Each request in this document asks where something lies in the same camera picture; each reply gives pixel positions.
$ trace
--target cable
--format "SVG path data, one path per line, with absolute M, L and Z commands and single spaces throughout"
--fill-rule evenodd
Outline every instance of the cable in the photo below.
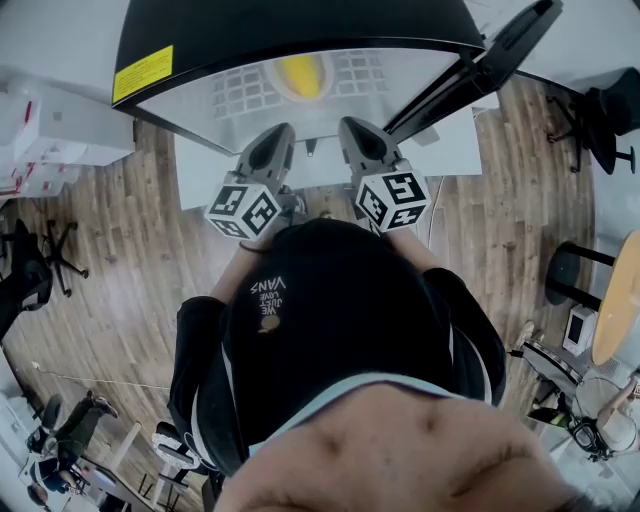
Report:
M 169 389 L 171 389 L 171 388 L 169 388 L 167 386 L 152 386 L 151 384 L 139 384 L 137 382 L 125 382 L 125 381 L 120 381 L 120 380 L 105 380 L 105 379 L 90 379 L 90 378 L 85 378 L 85 377 L 71 377 L 69 375 L 62 375 L 61 373 L 51 372 L 49 370 L 43 370 L 42 368 L 40 368 L 40 365 L 38 363 L 36 363 L 36 362 L 32 362 L 31 364 L 40 373 L 46 373 L 48 375 L 52 375 L 52 376 L 58 377 L 60 379 L 81 380 L 81 381 L 85 381 L 85 382 L 100 382 L 100 383 L 104 383 L 104 384 L 122 384 L 122 385 L 125 385 L 125 386 L 135 386 L 135 387 L 139 387 L 139 388 L 151 388 L 151 389 L 162 389 L 162 390 L 167 390 L 167 391 Z
M 427 249 L 431 249 L 431 228 L 433 227 L 433 217 L 436 213 L 436 207 L 438 206 L 438 199 L 440 199 L 440 192 L 442 191 L 442 184 L 444 183 L 444 179 L 446 176 L 443 176 L 440 179 L 440 185 L 438 185 L 438 191 L 436 192 L 436 199 L 433 202 L 433 206 L 431 207 L 431 220 L 429 221 L 429 237 L 427 239 Z

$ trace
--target white wall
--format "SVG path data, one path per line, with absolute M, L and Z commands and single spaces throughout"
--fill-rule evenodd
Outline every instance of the white wall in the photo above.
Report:
M 476 24 L 493 37 L 534 0 L 465 0 Z M 640 9 L 633 0 L 562 0 L 564 10 L 520 70 L 577 91 L 640 69 Z
M 0 74 L 26 74 L 110 103 L 128 5 L 129 0 L 7 0 L 0 7 Z

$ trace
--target person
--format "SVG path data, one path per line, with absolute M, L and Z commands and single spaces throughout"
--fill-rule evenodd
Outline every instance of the person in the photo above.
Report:
M 598 412 L 596 428 L 606 445 L 615 452 L 631 453 L 640 450 L 638 427 L 629 408 L 636 399 L 640 372 L 636 369 L 627 385 Z
M 114 418 L 118 412 L 104 397 L 95 398 L 89 390 L 74 407 L 67 421 L 49 438 L 42 460 L 35 462 L 29 474 L 33 483 L 27 487 L 31 500 L 48 508 L 49 492 L 66 494 L 76 489 L 77 482 L 69 471 L 84 455 L 93 433 L 105 414 Z
M 315 219 L 241 242 L 178 312 L 168 406 L 185 439 L 220 353 L 247 460 L 219 512 L 590 510 L 496 408 L 502 341 L 410 229 Z

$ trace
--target person's arm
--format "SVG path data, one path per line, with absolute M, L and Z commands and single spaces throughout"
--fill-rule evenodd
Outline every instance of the person's arm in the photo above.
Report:
M 622 403 L 629 397 L 633 390 L 636 388 L 637 380 L 635 376 L 632 376 L 629 384 L 625 386 L 616 396 L 614 396 L 598 413 L 598 419 L 596 420 L 596 427 L 601 430 L 607 424 L 611 415 L 622 405 Z
M 275 234 L 286 227 L 285 224 L 276 221 L 257 242 L 240 242 L 236 253 L 224 269 L 220 279 L 211 290 L 211 297 L 218 299 L 223 304 L 229 304 L 238 290 L 242 280 L 251 272 L 262 258 L 262 253 L 268 251 Z
M 444 268 L 438 258 L 409 228 L 395 229 L 385 234 L 399 254 L 404 256 L 421 274 L 432 268 Z

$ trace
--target chair leg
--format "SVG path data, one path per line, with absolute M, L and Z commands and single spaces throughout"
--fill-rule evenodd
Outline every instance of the chair leg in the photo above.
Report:
M 567 107 L 564 106 L 564 103 L 562 103 L 558 98 L 556 98 L 555 96 L 548 96 L 547 97 L 547 101 L 549 103 L 555 103 L 556 105 L 558 105 L 558 108 L 560 109 L 560 112 L 562 112 L 562 115 L 567 119 L 567 121 L 569 121 L 569 124 L 571 124 L 571 126 L 576 129 L 578 126 L 578 121 L 576 119 L 574 119 L 574 117 L 569 113 L 569 111 L 567 110 Z
M 60 288 L 62 288 L 62 293 L 64 293 L 67 297 L 71 297 L 71 289 L 66 288 L 64 285 L 64 279 L 62 278 L 62 269 L 60 268 L 60 262 L 53 262 L 53 269 L 55 270 L 56 276 L 58 278 L 58 283 L 60 284 Z
M 582 170 L 582 131 L 576 134 L 576 165 L 571 167 L 571 172 L 579 173 Z
M 561 142 L 563 140 L 566 140 L 570 137 L 575 137 L 575 130 L 572 128 L 571 130 L 569 130 L 567 133 L 563 134 L 563 135 L 551 135 L 551 134 L 547 134 L 547 142 L 549 144 L 555 144 L 556 142 Z
M 84 277 L 85 279 L 87 277 L 89 277 L 89 271 L 88 270 L 80 270 L 79 268 L 73 266 L 71 263 L 69 263 L 67 260 L 65 260 L 64 258 L 60 258 L 59 260 L 60 265 L 62 265 L 64 268 L 70 270 L 71 272 L 74 272 L 76 274 L 78 274 L 79 276 Z
M 70 223 L 70 224 L 67 224 L 67 226 L 64 228 L 64 231 L 62 232 L 62 236 L 60 237 L 60 240 L 58 240 L 58 243 L 55 244 L 57 252 L 62 252 L 62 247 L 64 247 L 64 244 L 67 241 L 67 238 L 69 237 L 69 231 L 74 229 L 74 226 L 76 228 L 78 227 L 77 224 Z

